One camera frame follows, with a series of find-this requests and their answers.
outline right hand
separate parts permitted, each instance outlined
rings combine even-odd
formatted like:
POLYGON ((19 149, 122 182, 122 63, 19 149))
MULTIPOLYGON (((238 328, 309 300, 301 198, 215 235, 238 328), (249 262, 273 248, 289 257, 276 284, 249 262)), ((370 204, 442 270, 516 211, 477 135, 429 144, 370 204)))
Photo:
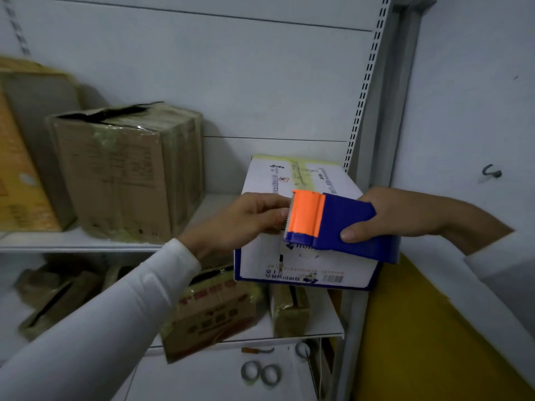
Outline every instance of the right hand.
POLYGON ((507 225, 467 202, 388 187, 374 187, 360 197, 377 215, 345 228, 344 242, 380 235, 441 235, 470 255, 512 232, 507 225))

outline white pegboard panel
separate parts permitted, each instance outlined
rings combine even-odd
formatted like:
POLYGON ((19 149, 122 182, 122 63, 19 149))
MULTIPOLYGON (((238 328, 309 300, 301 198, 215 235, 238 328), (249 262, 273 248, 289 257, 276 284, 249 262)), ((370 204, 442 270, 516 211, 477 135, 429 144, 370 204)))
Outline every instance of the white pegboard panel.
POLYGON ((16 58, 30 56, 11 0, 0 0, 0 55, 16 58))
POLYGON ((364 112, 364 105, 366 104, 366 98, 368 96, 368 87, 371 82, 371 76, 373 74, 373 69, 375 67, 376 58, 379 51, 379 45, 382 39, 383 31, 385 28, 386 17, 390 10, 391 0, 382 0, 381 9, 379 15, 376 17, 377 22, 373 30, 373 43, 371 45, 371 50, 368 56, 368 61, 366 63, 366 69, 364 72, 364 81, 362 82, 362 87, 359 90, 357 110, 355 113, 355 118, 353 120, 351 134, 349 135, 349 141, 347 142, 347 150, 345 152, 344 159, 344 170, 347 172, 349 169, 349 164, 351 162, 351 156, 353 155, 353 149, 355 148, 355 141, 358 135, 358 131, 361 127, 362 113, 364 112))
POLYGON ((111 105, 195 109, 205 135, 347 141, 372 32, 14 0, 32 57, 111 105))
POLYGON ((371 31, 382 0, 77 1, 371 31))
POLYGON ((204 138, 207 192, 240 194, 254 154, 326 160, 342 165, 346 142, 204 138))

